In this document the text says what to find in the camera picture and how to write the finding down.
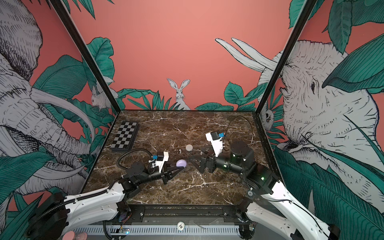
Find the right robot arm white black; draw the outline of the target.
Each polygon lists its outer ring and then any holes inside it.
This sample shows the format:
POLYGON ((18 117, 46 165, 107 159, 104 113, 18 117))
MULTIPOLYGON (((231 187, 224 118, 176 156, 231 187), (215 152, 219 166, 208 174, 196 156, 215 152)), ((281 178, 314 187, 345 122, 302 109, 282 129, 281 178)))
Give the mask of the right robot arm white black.
POLYGON ((256 162, 255 152, 247 142, 234 139, 226 150, 226 137, 226 132, 207 133, 210 146, 187 160, 201 174, 223 170, 241 177, 247 193, 236 206, 240 221, 261 224, 286 240, 339 239, 341 230, 305 208, 273 171, 256 162))

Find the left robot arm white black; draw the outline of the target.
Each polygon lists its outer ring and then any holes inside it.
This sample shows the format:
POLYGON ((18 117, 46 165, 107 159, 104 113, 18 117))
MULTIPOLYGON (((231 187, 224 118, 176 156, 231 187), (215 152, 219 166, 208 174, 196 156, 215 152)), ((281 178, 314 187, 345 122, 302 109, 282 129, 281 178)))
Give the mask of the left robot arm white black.
POLYGON ((137 161, 124 167, 121 161, 136 152, 131 150, 121 155, 116 162, 126 173, 114 180, 108 187, 78 195, 51 195, 30 216, 24 237, 30 240, 56 240, 65 233, 100 221, 109 221, 121 212, 130 218, 127 200, 136 196, 142 184, 162 180, 164 184, 172 180, 185 166, 169 163, 168 152, 150 154, 146 166, 137 161))

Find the purple earbud charging case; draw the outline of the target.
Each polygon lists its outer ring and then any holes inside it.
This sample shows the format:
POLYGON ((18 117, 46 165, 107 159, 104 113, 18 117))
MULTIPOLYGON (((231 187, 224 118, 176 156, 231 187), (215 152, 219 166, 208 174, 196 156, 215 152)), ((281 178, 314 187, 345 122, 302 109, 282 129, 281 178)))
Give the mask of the purple earbud charging case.
POLYGON ((178 160, 177 162, 176 162, 176 166, 177 167, 183 167, 183 168, 185 168, 186 166, 187 166, 187 161, 186 160, 178 160))

